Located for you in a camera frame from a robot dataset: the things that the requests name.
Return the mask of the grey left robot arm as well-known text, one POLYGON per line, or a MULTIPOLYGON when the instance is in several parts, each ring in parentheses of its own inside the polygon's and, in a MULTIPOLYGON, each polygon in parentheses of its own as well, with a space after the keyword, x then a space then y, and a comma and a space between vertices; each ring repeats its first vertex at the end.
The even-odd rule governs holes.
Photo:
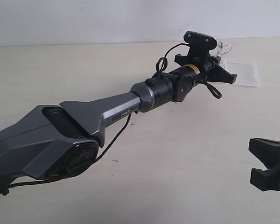
POLYGON ((101 158, 108 126, 133 113, 148 112, 168 102, 182 102, 193 87, 203 84, 216 98, 212 85, 232 84, 237 76, 220 66, 219 56, 176 55, 179 67, 156 73, 134 84, 129 92, 90 102, 64 101, 39 105, 15 124, 0 131, 0 195, 16 187, 15 180, 31 177, 32 184, 56 182, 80 175, 101 158))

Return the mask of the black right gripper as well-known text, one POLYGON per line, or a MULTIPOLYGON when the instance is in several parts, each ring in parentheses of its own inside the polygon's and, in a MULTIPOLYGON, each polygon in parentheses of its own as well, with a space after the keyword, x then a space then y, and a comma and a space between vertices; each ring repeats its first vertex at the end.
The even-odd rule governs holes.
POLYGON ((280 141, 251 138, 248 150, 266 167, 251 169, 250 184, 263 192, 280 192, 280 141))

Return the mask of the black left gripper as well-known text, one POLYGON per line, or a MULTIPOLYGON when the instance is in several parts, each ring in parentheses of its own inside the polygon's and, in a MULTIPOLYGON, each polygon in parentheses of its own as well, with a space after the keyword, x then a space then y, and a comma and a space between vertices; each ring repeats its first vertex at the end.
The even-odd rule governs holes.
POLYGON ((199 84, 214 83, 234 84, 237 74, 231 74, 219 63, 221 57, 209 53, 199 56, 177 54, 174 62, 178 68, 169 72, 169 84, 172 89, 192 89, 199 84))

